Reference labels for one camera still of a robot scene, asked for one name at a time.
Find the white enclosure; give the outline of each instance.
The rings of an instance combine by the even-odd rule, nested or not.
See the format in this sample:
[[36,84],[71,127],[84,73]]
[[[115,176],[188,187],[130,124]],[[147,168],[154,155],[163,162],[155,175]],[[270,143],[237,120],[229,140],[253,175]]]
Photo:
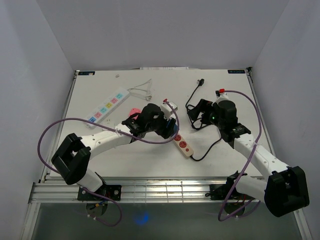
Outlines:
[[275,154],[306,173],[319,239],[319,22],[318,0],[0,0],[0,239],[21,235],[43,172],[37,142],[74,71],[165,66],[253,67]]

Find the power strip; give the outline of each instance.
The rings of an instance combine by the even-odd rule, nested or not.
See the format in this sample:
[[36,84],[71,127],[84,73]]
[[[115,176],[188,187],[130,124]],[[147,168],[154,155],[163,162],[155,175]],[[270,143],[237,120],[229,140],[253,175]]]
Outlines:
[[178,134],[174,138],[173,142],[178,147],[178,149],[180,149],[183,155],[185,155],[187,158],[194,154],[193,149],[189,146],[189,144],[184,140],[184,138],[180,134]]
[[[92,123],[99,124],[106,117],[108,117],[120,104],[122,104],[128,97],[130,92],[122,87],[119,87],[117,91],[111,94],[106,100],[104,100],[99,106],[97,106],[85,119]],[[94,129],[96,126],[86,123],[87,128]]]

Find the pink object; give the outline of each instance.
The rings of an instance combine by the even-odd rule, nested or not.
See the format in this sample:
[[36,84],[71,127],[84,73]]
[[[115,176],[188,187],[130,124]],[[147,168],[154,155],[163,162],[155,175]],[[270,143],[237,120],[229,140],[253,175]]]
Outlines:
[[136,113],[141,113],[141,110],[139,108],[132,108],[130,113],[129,113],[129,117],[132,115],[132,114],[136,114]]
[[179,146],[180,146],[180,148],[182,148],[182,149],[184,149],[186,146],[187,146],[187,143],[185,142],[185,141],[181,141],[180,143],[179,143]]
[[114,98],[112,98],[112,100],[111,100],[110,102],[112,102],[113,104],[115,104],[116,102],[118,102],[118,99],[116,99],[116,98],[114,97]]
[[174,140],[176,140],[176,141],[180,141],[181,140],[181,136],[178,134],[175,138],[174,138]]
[[97,119],[98,118],[100,118],[101,116],[102,116],[102,114],[100,113],[100,112],[97,112],[95,115],[93,115],[93,116],[95,116]]

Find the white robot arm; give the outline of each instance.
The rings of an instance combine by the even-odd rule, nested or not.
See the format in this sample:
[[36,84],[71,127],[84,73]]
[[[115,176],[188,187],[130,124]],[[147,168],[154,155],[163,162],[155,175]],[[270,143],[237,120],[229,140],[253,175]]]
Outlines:
[[[201,114],[201,122],[218,127],[222,139],[247,159],[256,145],[250,130],[238,122],[235,104],[229,100],[224,89],[216,91],[215,102],[201,99],[187,114],[195,121]],[[262,145],[255,146],[251,164],[262,174],[264,180],[247,175],[241,176],[232,194],[246,194],[265,203],[276,217],[309,205],[309,195],[305,172],[298,166],[290,167],[280,161]],[[223,199],[231,190],[238,171],[227,178],[226,184],[213,191]]]
[[[173,102],[169,104],[175,111],[178,109]],[[164,139],[173,136],[178,129],[172,114],[166,103],[160,107],[149,103],[141,113],[135,113],[118,124],[114,131],[81,137],[71,133],[58,147],[51,162],[68,185],[78,184],[91,192],[101,193],[106,184],[88,168],[89,161],[109,149],[142,139],[149,132],[156,132]]]

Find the purple cable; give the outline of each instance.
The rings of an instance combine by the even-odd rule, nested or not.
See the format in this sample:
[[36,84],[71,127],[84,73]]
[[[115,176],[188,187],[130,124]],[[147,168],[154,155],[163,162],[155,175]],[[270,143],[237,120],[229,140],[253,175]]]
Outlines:
[[124,131],[121,131],[121,130],[115,130],[114,128],[111,128],[111,127],[108,127],[108,126],[103,126],[101,124],[98,124],[98,123],[94,123],[94,122],[91,122],[91,121],[88,121],[88,120],[84,120],[82,118],[78,118],[78,117],[68,117],[68,118],[63,118],[63,119],[60,119],[58,121],[55,121],[53,123],[51,123],[49,126],[46,127],[46,129],[43,131],[43,133],[41,134],[40,138],[39,138],[39,141],[38,141],[38,145],[37,145],[37,153],[38,153],[38,157],[39,159],[41,160],[41,162],[47,167],[49,168],[51,171],[54,171],[56,173],[59,173],[56,169],[54,169],[52,166],[50,166],[45,160],[44,158],[42,157],[41,153],[40,153],[40,146],[41,146],[41,142],[42,142],[42,139],[44,138],[45,134],[47,133],[47,131],[52,128],[54,125],[58,124],[58,123],[61,123],[61,122],[65,122],[65,121],[80,121],[80,122],[84,122],[84,123],[88,123],[88,124],[92,124],[92,125],[95,125],[97,127],[100,127],[100,128],[103,128],[103,129],[107,129],[109,131],[112,131],[112,132],[118,132],[119,134],[123,134],[123,135],[126,135],[128,137],[131,137],[135,140],[138,140],[138,141],[141,141],[141,142],[144,142],[144,143],[147,143],[147,144],[166,144],[166,143],[169,143],[171,142],[172,140],[175,139],[175,137],[178,135],[178,132],[179,132],[179,129],[180,129],[180,122],[179,122],[179,118],[178,118],[178,115],[176,113],[176,111],[174,110],[174,108],[169,104],[168,101],[165,101],[165,103],[171,108],[174,116],[175,116],[175,119],[176,119],[176,125],[177,125],[177,131],[176,133],[173,135],[173,137],[169,138],[168,140],[165,140],[165,141],[148,141],[148,140],[143,140],[139,137],[136,137],[136,136],[133,136],[129,133],[126,133]]
[[[112,131],[112,132],[118,132],[119,134],[126,135],[126,136],[128,136],[128,137],[131,137],[131,138],[133,138],[133,139],[136,139],[136,140],[138,140],[138,141],[141,141],[141,142],[144,142],[144,143],[147,143],[147,144],[166,144],[166,143],[169,143],[169,142],[171,142],[172,140],[174,140],[175,137],[178,135],[178,132],[179,132],[179,129],[180,129],[180,123],[179,123],[178,115],[177,115],[176,111],[174,110],[174,108],[169,104],[168,101],[165,100],[164,102],[165,102],[165,103],[169,106],[169,108],[172,110],[172,112],[173,112],[173,114],[174,114],[174,116],[175,116],[176,125],[177,125],[177,131],[176,131],[176,133],[173,135],[173,137],[169,138],[168,140],[165,140],[165,141],[147,141],[147,140],[143,140],[143,139],[141,139],[141,138],[139,138],[139,137],[133,136],[133,135],[131,135],[131,134],[129,134],[129,133],[126,133],[126,132],[124,132],[124,131],[121,131],[121,130],[118,130],[118,131],[117,131],[117,130],[114,129],[114,128],[107,127],[107,126],[103,126],[103,125],[100,125],[100,124],[98,124],[98,123],[90,122],[90,121],[88,121],[88,120],[84,120],[84,119],[77,118],[77,117],[68,117],[68,118],[63,118],[63,119],[60,119],[60,120],[58,120],[58,121],[55,121],[55,122],[51,123],[49,126],[46,127],[46,129],[43,131],[43,133],[41,134],[41,136],[40,136],[40,138],[39,138],[39,141],[38,141],[38,145],[37,145],[38,157],[39,157],[39,159],[41,160],[41,162],[42,162],[47,168],[49,168],[51,171],[54,171],[54,172],[56,172],[56,173],[59,173],[56,169],[54,169],[52,166],[50,166],[50,165],[44,160],[44,158],[42,157],[41,152],[40,152],[41,142],[42,142],[42,139],[44,138],[45,134],[47,133],[47,131],[48,131],[50,128],[52,128],[52,126],[54,126],[54,125],[56,125],[56,124],[58,124],[58,123],[61,123],[61,122],[71,121],[71,120],[72,120],[72,121],[80,121],[80,122],[92,124],[92,125],[95,125],[95,126],[97,126],[97,127],[103,128],[103,129],[107,129],[107,130]],[[122,215],[123,215],[123,211],[122,211],[122,208],[120,207],[120,205],[119,205],[116,201],[112,200],[112,199],[109,198],[109,197],[106,197],[106,196],[103,196],[103,195],[94,193],[94,192],[88,190],[88,189],[85,188],[85,187],[84,187],[83,189],[84,189],[86,192],[88,192],[88,193],[90,193],[90,194],[92,194],[92,195],[94,195],[94,196],[97,196],[97,197],[99,197],[99,198],[103,198],[103,199],[105,199],[105,200],[108,200],[108,201],[113,202],[113,203],[118,207],[119,212],[120,212],[120,217],[119,217],[118,221],[117,221],[116,223],[114,223],[114,224],[110,224],[110,223],[108,223],[108,222],[106,222],[106,221],[104,221],[104,220],[102,220],[102,219],[100,219],[100,218],[98,218],[98,217],[95,218],[95,217],[93,216],[93,218],[95,218],[97,221],[99,221],[100,223],[102,223],[102,224],[104,224],[104,225],[106,225],[106,226],[108,226],[108,227],[114,227],[114,226],[118,225],[118,224],[121,222],[121,220],[122,220]]]
[[[262,134],[262,123],[261,123],[262,121],[261,121],[261,116],[260,116],[259,110],[258,110],[256,104],[254,103],[254,101],[252,101],[252,99],[251,99],[249,96],[247,96],[246,94],[244,94],[243,92],[240,92],[240,91],[225,90],[224,92],[226,92],[226,93],[236,93],[236,94],[240,94],[240,95],[246,97],[246,98],[252,103],[252,105],[253,105],[253,107],[254,107],[254,110],[255,110],[255,112],[256,112],[257,118],[258,118],[259,134],[258,134],[257,138],[255,139],[255,145],[254,145],[253,148],[252,148],[252,151],[251,151],[251,153],[250,153],[250,156],[248,157],[248,160],[246,161],[246,163],[245,163],[243,169],[241,170],[239,176],[236,178],[234,184],[232,185],[231,189],[229,190],[228,194],[226,195],[226,197],[225,197],[225,199],[224,199],[224,201],[223,201],[223,204],[222,204],[222,206],[221,206],[221,208],[220,208],[220,211],[219,211],[219,214],[218,214],[218,220],[219,220],[220,222],[223,222],[223,221],[231,218],[231,217],[234,216],[236,213],[238,213],[241,209],[245,208],[246,206],[248,206],[248,205],[252,202],[252,200],[248,201],[248,202],[245,203],[243,206],[241,206],[240,208],[238,208],[238,209],[235,210],[234,212],[230,213],[227,217],[221,219],[221,215],[222,215],[222,213],[223,213],[223,211],[224,211],[224,209],[225,209],[225,207],[226,207],[227,201],[228,201],[229,197],[231,196],[233,190],[236,188],[236,185],[238,184],[241,176],[245,173],[245,170],[247,169],[248,165],[250,164],[251,159],[252,159],[252,157],[253,157],[253,155],[254,155],[254,153],[255,153],[255,150],[256,150],[256,148],[257,148],[257,143],[258,143],[258,141],[259,141],[259,139],[260,139],[260,137],[261,137],[261,134]],[[244,214],[244,215],[242,215],[242,216],[239,216],[239,217],[248,216],[248,215],[251,214],[254,210],[257,209],[257,207],[259,206],[259,204],[260,204],[260,201],[256,204],[256,206],[254,206],[254,208],[253,208],[250,212],[247,212],[246,214]]]

